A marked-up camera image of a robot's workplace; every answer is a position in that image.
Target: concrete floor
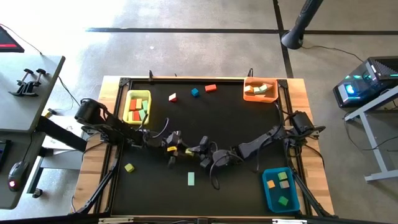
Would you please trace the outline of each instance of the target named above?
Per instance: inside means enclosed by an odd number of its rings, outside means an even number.
[[[284,27],[293,26],[304,0],[279,0]],[[64,55],[60,76],[77,98],[97,98],[104,75],[286,77],[277,34],[133,34],[86,33],[84,27],[175,27],[276,29],[271,0],[215,1],[5,1],[1,23],[14,29],[45,54]],[[398,30],[395,0],[325,0],[308,29]],[[306,35],[304,46],[337,47],[366,59],[398,55],[396,35]],[[26,53],[36,54],[19,41]],[[345,134],[331,89],[359,61],[326,49],[290,50],[295,78],[304,78],[314,122],[325,125],[320,148],[335,213],[343,218],[395,223],[398,179],[367,184],[363,176],[378,172],[372,152],[359,151]],[[69,109],[70,98],[57,82],[48,107]],[[62,111],[73,115],[76,108]],[[363,130],[350,126],[353,139],[369,147]],[[385,133],[376,133],[380,139]],[[385,147],[395,148],[395,142]],[[391,157],[398,161],[398,153]],[[0,210],[0,219],[46,217],[70,210],[78,173],[45,170],[39,187],[46,197],[24,194],[15,210]]]

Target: computer case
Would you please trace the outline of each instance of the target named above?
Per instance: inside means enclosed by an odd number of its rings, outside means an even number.
[[[334,87],[340,108],[359,107],[398,84],[398,56],[369,57]]]

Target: plastic bin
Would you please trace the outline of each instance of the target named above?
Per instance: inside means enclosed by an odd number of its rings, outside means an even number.
[[[280,187],[279,182],[281,180],[278,178],[278,173],[280,172],[286,172],[289,188],[282,189]],[[268,180],[273,180],[275,187],[269,189],[267,185]],[[282,213],[296,212],[300,210],[300,202],[297,198],[297,191],[294,184],[293,175],[288,167],[266,169],[262,173],[262,181],[264,184],[264,190],[266,191],[267,204],[271,211],[275,213]],[[278,202],[280,196],[284,196],[289,200],[286,206],[283,206]]]
[[[243,99],[246,101],[272,103],[278,99],[278,81],[275,78],[254,78],[246,77],[244,79],[243,88],[251,85],[253,87],[260,87],[263,84],[270,84],[272,88],[263,94],[245,93],[243,91]]]
[[[126,103],[124,104],[124,111],[123,111],[123,121],[128,123],[128,124],[133,124],[133,125],[140,125],[142,121],[129,121],[127,119],[127,114],[130,111],[130,102],[133,99],[142,99],[148,101],[148,110],[147,110],[147,119],[145,120],[144,124],[149,123],[149,115],[150,115],[150,104],[152,103],[152,98],[150,97],[150,91],[149,90],[129,90],[127,92],[127,97],[126,97]]]

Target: yellow bin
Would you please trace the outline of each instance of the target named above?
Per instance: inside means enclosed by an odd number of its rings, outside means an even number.
[[[149,115],[150,115],[150,103],[152,102],[152,98],[150,97],[150,91],[149,90],[129,90],[127,92],[127,97],[126,97],[126,104],[124,105],[124,111],[123,111],[123,121],[126,122],[127,124],[133,124],[133,125],[140,125],[142,121],[129,121],[128,120],[128,113],[130,111],[130,102],[131,100],[134,99],[142,99],[148,101],[148,110],[147,110],[147,119],[145,120],[144,124],[149,123]]]

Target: wooden table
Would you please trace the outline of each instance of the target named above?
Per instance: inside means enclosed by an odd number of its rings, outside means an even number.
[[[99,93],[98,101],[106,105],[110,112],[113,112],[116,96],[118,94],[119,88],[119,80],[121,77],[111,77],[105,76],[103,79],[101,91]],[[198,78],[198,77],[158,77],[158,78]],[[289,94],[290,100],[292,104],[293,111],[299,110],[304,111],[308,114],[309,118],[312,120],[312,114],[310,105],[308,102],[307,91],[305,89],[305,84],[303,79],[294,78],[287,79],[289,84]],[[124,97],[122,97],[121,105],[124,105],[124,101],[126,93],[124,93]],[[123,110],[119,112],[119,119],[121,119],[121,115]],[[319,145],[317,140],[313,140],[308,138],[308,145],[312,146],[316,150],[319,151]],[[95,144],[99,143],[99,137],[95,136],[91,138],[88,142],[87,147],[91,147]],[[100,181],[101,169],[103,166],[104,156],[105,156],[105,148],[106,145],[100,145],[96,149],[87,152],[84,156],[83,163],[80,169],[80,175],[78,178],[78,182],[76,185],[75,196],[74,196],[74,205],[78,210],[81,208],[85,202],[91,197],[95,188]],[[111,154],[111,161],[109,166],[112,164],[112,159],[114,157],[115,150],[113,149],[113,153]],[[315,152],[308,149],[307,147],[303,147],[302,151],[302,161],[305,172],[305,179],[307,181],[307,186],[311,190],[312,194],[321,203],[322,207],[329,213],[333,212],[333,206],[331,204],[330,193],[328,188],[328,183],[326,181],[325,171],[323,169],[322,160]],[[301,204],[301,210],[305,213],[304,205],[303,205],[303,195],[299,187],[297,187],[298,198]],[[104,190],[104,194],[102,197],[100,212],[103,212],[106,206],[106,202],[109,194],[109,184]]]

